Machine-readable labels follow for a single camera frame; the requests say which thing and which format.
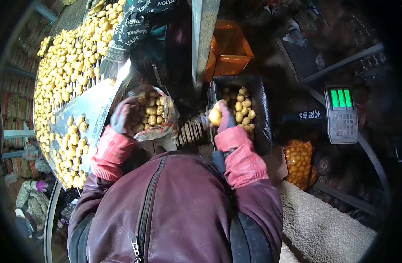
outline digital scale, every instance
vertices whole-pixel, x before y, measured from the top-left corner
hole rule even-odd
[[[351,88],[325,84],[325,108],[330,143],[357,143],[357,109]]]

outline hand holding potato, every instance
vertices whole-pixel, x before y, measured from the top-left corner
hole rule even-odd
[[[135,135],[133,118],[138,116],[138,106],[137,97],[126,98],[119,103],[111,117],[111,128],[117,133],[133,137]]]

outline red sleeve cuff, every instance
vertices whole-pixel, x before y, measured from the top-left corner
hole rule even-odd
[[[230,151],[246,143],[252,143],[246,130],[241,126],[225,129],[214,137],[214,142],[220,151]]]
[[[92,158],[92,173],[107,181],[118,181],[123,175],[120,166],[131,155],[135,143],[134,138],[119,134],[108,125]]]

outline black knit glove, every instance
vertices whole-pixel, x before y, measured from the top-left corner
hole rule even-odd
[[[129,56],[129,50],[120,48],[112,42],[106,57],[100,65],[99,72],[104,74],[105,78],[113,79],[118,74],[118,70],[124,66]]]

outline metal pole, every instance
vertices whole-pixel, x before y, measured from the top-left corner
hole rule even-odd
[[[329,66],[327,68],[324,68],[321,71],[318,71],[318,72],[316,72],[316,73],[314,73],[314,74],[312,74],[310,76],[307,76],[304,79],[300,80],[300,82],[305,82],[305,83],[311,82],[312,80],[315,80],[315,79],[317,79],[319,77],[324,76],[325,74],[329,73],[330,71],[333,71],[333,70],[335,70],[335,69],[337,69],[339,67],[342,67],[342,66],[350,64],[352,62],[355,62],[356,60],[366,58],[366,57],[368,57],[370,55],[373,55],[375,53],[381,52],[383,49],[384,49],[384,46],[383,46],[382,43],[374,45],[371,48],[363,50],[363,51],[361,51],[361,52],[359,52],[359,53],[357,53],[355,55],[352,55],[351,57],[348,57],[346,59],[341,60],[338,63],[335,63],[334,65],[331,65],[331,66]]]
[[[62,184],[55,181],[52,190],[51,199],[49,200],[48,211],[45,222],[45,233],[43,235],[43,254],[45,255],[45,262],[52,263],[52,229],[53,219],[55,218],[55,209],[58,202],[59,194],[61,193]]]
[[[4,160],[15,157],[22,157],[24,152],[25,152],[24,150],[4,152],[3,155],[1,156],[1,159]]]
[[[4,139],[34,137],[34,130],[4,130]]]
[[[35,10],[52,23],[55,23],[55,21],[58,19],[57,15],[54,14],[49,8],[47,8],[43,4],[38,4],[35,7]]]
[[[321,190],[322,192],[329,194],[330,196],[340,199],[341,201],[346,202],[349,205],[359,208],[360,210],[365,211],[366,213],[368,213],[370,215],[373,215],[373,216],[380,215],[380,213],[377,211],[377,209],[373,205],[371,205],[365,201],[362,201],[360,199],[357,199],[356,197],[352,197],[349,194],[343,193],[340,190],[337,190],[337,189],[334,189],[327,185],[324,185],[321,182],[315,182],[313,187]]]
[[[20,76],[28,77],[28,78],[30,78],[32,80],[36,79],[35,74],[33,74],[31,72],[28,72],[28,71],[25,71],[25,70],[22,70],[22,69],[20,69],[20,68],[18,68],[16,66],[13,66],[13,65],[6,65],[4,69],[6,71],[8,71],[8,72],[11,72],[11,73],[14,73],[14,74],[17,74],[17,75],[20,75]]]

